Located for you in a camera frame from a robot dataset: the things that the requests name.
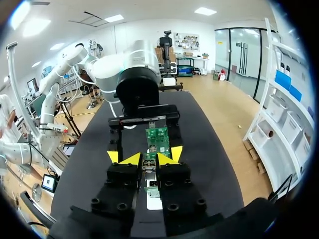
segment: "small display screen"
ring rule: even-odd
[[[49,189],[50,191],[53,191],[54,181],[55,179],[53,177],[44,175],[42,187],[45,189]]]
[[[98,48],[98,44],[93,44],[93,45],[91,45],[91,50],[94,50],[94,49],[96,49],[96,48]]]

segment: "stool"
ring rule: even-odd
[[[82,91],[83,96],[89,95],[90,93],[93,92],[91,85],[90,86],[83,85],[80,87],[80,90]],[[89,102],[88,106],[86,107],[88,110],[94,108],[98,104],[97,102],[92,101],[91,96],[89,96],[89,99],[90,99],[90,102]]]

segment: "person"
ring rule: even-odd
[[[15,123],[15,107],[7,95],[0,95],[0,140],[6,143],[21,142],[24,137]]]

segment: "blue box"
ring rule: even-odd
[[[301,101],[301,97],[303,96],[299,90],[293,85],[290,85],[289,93],[293,95],[299,102]]]
[[[275,82],[277,82],[279,85],[281,85],[282,87],[284,87],[286,90],[289,91],[290,84],[291,84],[291,77],[277,70]]]

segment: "black work table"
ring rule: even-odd
[[[161,104],[174,104],[180,112],[179,127],[184,145],[180,161],[186,162],[191,168],[192,182],[207,201],[208,215],[221,213],[228,217],[244,207],[233,167],[193,96],[188,92],[163,92],[159,97]],[[122,105],[115,104],[114,110],[117,115],[121,115]],[[110,106],[105,102],[70,156],[52,202],[51,215],[57,220],[68,216],[72,205],[90,211],[91,199],[106,181],[106,171],[111,164],[107,147],[108,118],[112,117]],[[146,151],[147,126],[139,125],[135,129],[123,130],[124,159]],[[165,236],[162,212],[147,209],[147,196],[143,188],[138,195],[131,236]]]

